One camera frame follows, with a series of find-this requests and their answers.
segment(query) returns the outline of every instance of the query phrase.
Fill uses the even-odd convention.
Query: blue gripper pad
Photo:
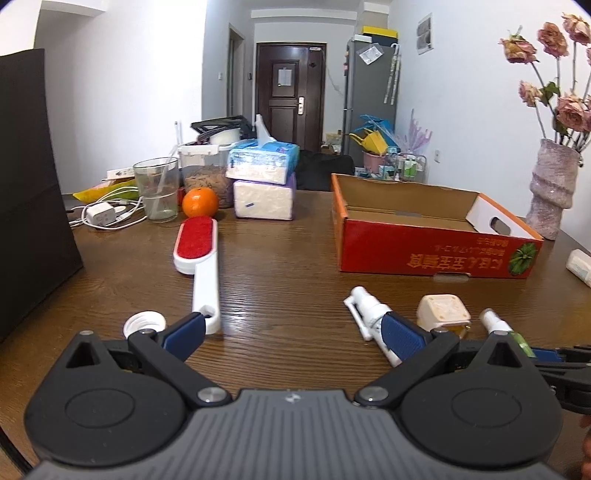
[[[396,312],[382,318],[382,340],[403,362],[425,348],[432,338],[429,332]]]
[[[166,336],[163,348],[181,362],[189,358],[205,340],[205,317],[198,315]]]
[[[562,357],[556,353],[556,350],[549,348],[532,348],[535,358],[541,362],[562,362]]]

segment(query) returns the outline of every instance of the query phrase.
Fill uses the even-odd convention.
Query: cleaning bottle
[[[382,318],[385,314],[391,312],[392,309],[380,303],[376,297],[370,295],[363,287],[355,287],[351,291],[351,296],[345,300],[345,304],[357,321],[364,339],[367,340],[369,335],[371,335],[388,358],[390,364],[393,367],[400,365],[402,360],[382,340]]]
[[[521,347],[521,349],[525,352],[525,354],[529,357],[535,358],[535,353],[529,346],[529,344],[525,341],[523,336],[520,333],[514,331],[509,324],[502,320],[494,310],[486,309],[480,314],[480,321],[488,331],[488,333],[496,332],[501,330],[503,332],[508,332],[509,335],[513,337],[513,339],[517,342],[517,344]]]

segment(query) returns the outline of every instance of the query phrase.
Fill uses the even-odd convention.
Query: doorway
[[[256,45],[256,111],[277,140],[320,150],[325,59],[325,43]]]
[[[228,41],[228,79],[226,87],[227,116],[242,115],[244,92],[244,38],[230,27]]]

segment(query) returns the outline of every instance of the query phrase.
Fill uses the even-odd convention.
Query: orange
[[[201,187],[189,190],[183,199],[183,212],[188,217],[208,216],[216,214],[219,207],[219,199],[216,193],[208,188]]]

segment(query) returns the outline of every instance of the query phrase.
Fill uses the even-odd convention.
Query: black bag
[[[302,150],[295,168],[297,189],[330,192],[330,175],[333,173],[355,175],[353,159],[348,155],[327,155]]]

